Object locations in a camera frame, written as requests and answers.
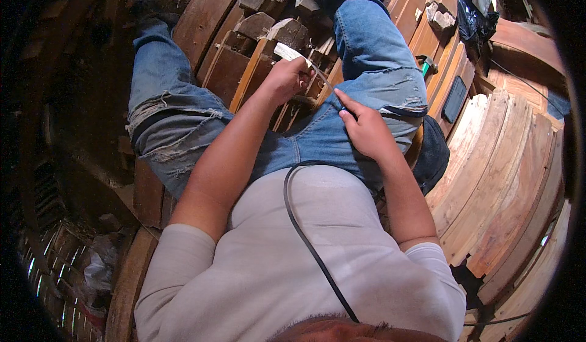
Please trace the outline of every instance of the hammer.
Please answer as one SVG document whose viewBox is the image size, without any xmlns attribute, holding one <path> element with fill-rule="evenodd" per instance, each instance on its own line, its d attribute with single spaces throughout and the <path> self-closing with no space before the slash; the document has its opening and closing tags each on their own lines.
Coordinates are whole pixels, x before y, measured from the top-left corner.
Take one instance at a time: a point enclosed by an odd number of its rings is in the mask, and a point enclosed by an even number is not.
<svg viewBox="0 0 586 342">
<path fill-rule="evenodd" d="M 423 66 L 421 68 L 421 70 L 423 71 L 423 77 L 425 77 L 429 68 L 431 68 L 432 75 L 435 75 L 438 73 L 438 64 L 436 64 L 434 62 L 434 60 L 431 57 L 429 57 L 428 55 L 415 56 L 415 59 L 420 64 L 423 64 Z"/>
</svg>

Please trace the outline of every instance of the t-shirt sleeve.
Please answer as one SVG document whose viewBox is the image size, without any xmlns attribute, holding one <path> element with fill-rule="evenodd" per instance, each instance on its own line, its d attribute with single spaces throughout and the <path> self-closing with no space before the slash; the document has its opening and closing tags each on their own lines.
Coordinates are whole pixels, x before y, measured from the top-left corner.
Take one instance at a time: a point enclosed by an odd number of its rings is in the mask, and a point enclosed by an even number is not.
<svg viewBox="0 0 586 342">
<path fill-rule="evenodd" d="M 422 266 L 433 272 L 443 285 L 445 300 L 448 303 L 446 312 L 451 314 L 451 320 L 454 325 L 452 331 L 453 340 L 458 340 L 464 325 L 464 315 L 466 313 L 466 296 L 458 287 L 458 283 L 452 276 L 450 266 L 446 261 L 441 247 L 435 243 L 419 243 L 405 252 L 407 258 L 413 263 Z"/>
<path fill-rule="evenodd" d="M 172 224 L 163 230 L 134 311 L 141 341 L 157 339 L 166 306 L 187 282 L 212 265 L 215 249 L 212 238 L 198 228 Z"/>
</svg>

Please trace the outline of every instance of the dark fabric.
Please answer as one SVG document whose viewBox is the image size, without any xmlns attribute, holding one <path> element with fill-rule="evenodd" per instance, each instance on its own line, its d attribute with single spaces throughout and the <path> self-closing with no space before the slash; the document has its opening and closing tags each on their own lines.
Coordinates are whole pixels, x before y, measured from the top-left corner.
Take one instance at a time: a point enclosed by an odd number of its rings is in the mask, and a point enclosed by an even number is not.
<svg viewBox="0 0 586 342">
<path fill-rule="evenodd" d="M 423 117 L 423 142 L 413 168 L 413 175 L 423 195 L 428 194 L 443 177 L 449 160 L 450 149 L 440 126 L 432 117 Z"/>
</svg>

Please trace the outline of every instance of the left hand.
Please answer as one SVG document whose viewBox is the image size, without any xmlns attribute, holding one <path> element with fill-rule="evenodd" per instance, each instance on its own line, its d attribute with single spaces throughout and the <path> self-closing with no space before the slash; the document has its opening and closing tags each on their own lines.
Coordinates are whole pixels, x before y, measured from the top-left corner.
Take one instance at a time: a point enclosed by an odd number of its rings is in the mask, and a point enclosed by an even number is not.
<svg viewBox="0 0 586 342">
<path fill-rule="evenodd" d="M 294 60 L 280 60 L 275 63 L 259 90 L 271 96 L 275 106 L 286 103 L 301 89 L 307 89 L 309 80 L 315 71 L 307 67 L 303 57 Z"/>
</svg>

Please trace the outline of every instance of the forearm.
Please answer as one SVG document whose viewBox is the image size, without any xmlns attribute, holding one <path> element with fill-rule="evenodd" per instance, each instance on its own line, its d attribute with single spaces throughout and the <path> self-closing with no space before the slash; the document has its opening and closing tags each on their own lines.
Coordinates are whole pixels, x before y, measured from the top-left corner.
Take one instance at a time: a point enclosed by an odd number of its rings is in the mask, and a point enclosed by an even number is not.
<svg viewBox="0 0 586 342">
<path fill-rule="evenodd" d="M 434 219 L 399 147 L 390 145 L 381 158 L 390 230 L 401 250 L 421 242 L 439 244 Z"/>
<path fill-rule="evenodd" d="M 253 94 L 197 161 L 170 223 L 205 231 L 218 241 L 228 214 L 250 179 L 276 107 L 270 93 Z"/>
</svg>

